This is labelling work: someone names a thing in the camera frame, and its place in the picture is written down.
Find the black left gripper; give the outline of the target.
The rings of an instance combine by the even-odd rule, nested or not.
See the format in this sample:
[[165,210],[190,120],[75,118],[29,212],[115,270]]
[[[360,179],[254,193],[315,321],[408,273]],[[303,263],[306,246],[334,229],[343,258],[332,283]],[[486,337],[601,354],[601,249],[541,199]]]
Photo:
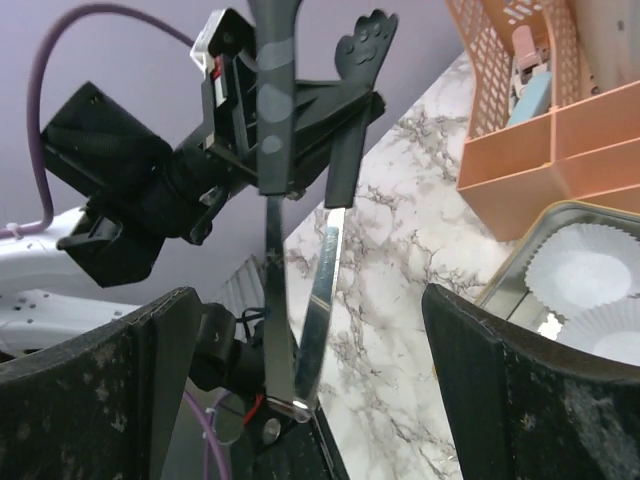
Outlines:
[[[224,205],[258,188],[256,54],[254,26],[241,14],[211,14],[191,51],[204,75],[203,119],[177,146],[92,83],[46,126],[47,170],[87,200],[57,247],[99,286],[146,279],[166,240],[203,243]],[[328,177],[335,137],[365,107],[369,125],[383,114],[374,85],[385,57],[386,15],[377,9],[338,42],[335,80],[297,82],[290,195]]]

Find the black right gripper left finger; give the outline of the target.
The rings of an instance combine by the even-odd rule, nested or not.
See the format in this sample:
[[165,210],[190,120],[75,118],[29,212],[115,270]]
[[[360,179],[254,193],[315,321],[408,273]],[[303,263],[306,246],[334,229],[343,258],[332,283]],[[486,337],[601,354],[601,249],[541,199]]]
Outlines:
[[177,288],[1,366],[4,479],[158,479],[203,305]]

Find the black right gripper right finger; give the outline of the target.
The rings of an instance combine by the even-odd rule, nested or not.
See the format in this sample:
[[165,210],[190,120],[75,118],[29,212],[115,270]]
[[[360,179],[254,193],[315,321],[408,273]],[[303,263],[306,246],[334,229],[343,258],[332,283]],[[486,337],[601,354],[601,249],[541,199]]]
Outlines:
[[466,479],[636,479],[639,369],[430,284],[422,314]]

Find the black cat-paw metal tongs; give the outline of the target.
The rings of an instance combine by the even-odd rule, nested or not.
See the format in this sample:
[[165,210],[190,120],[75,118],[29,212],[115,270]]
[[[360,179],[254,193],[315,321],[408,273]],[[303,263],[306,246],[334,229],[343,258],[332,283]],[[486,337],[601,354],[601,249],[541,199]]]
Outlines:
[[295,26],[297,1],[253,1],[256,22],[258,188],[266,203],[264,368],[270,407],[306,423],[317,408],[343,245],[353,205],[371,109],[365,107],[335,137],[326,183],[320,262],[301,340],[293,342],[287,309],[282,203],[295,162]]

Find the gold square cookie tin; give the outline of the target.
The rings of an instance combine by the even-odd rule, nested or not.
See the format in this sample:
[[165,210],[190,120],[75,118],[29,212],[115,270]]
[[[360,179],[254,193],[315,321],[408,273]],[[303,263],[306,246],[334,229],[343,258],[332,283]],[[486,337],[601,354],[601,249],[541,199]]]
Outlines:
[[574,201],[552,205],[476,303],[564,346],[638,365],[638,214]]

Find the white paper cupcake liner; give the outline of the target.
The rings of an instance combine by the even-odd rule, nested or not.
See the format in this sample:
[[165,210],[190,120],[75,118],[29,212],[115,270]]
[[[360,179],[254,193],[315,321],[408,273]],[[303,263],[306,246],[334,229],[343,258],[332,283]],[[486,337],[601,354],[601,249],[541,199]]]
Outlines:
[[602,224],[574,223],[546,239],[531,257],[525,285],[567,319],[639,292],[639,240]]
[[639,299],[624,298],[567,320],[556,341],[628,365],[639,365]]

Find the peach plastic file organizer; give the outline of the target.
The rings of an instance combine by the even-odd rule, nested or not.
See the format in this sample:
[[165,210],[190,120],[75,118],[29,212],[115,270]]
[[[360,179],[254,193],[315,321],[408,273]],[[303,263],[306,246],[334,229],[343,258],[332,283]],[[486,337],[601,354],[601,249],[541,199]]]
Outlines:
[[639,209],[639,5],[452,1],[474,75],[457,189],[500,241],[548,206]]

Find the light blue eraser case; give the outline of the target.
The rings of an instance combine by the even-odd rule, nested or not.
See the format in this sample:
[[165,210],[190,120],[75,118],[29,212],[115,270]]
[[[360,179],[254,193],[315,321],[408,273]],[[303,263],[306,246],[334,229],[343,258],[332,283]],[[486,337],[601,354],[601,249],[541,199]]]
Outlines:
[[527,83],[506,126],[511,127],[527,122],[546,113],[551,106],[551,96],[552,73],[543,72],[534,75]]

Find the white correction tape dispenser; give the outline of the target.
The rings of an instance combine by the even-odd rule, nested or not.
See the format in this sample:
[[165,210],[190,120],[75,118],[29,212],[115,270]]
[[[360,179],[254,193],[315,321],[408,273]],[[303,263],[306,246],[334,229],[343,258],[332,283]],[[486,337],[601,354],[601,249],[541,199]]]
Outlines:
[[536,75],[550,71],[549,55],[544,48],[534,42],[531,29],[527,25],[517,27],[512,35],[513,62],[511,85],[512,93],[521,98],[529,81]]

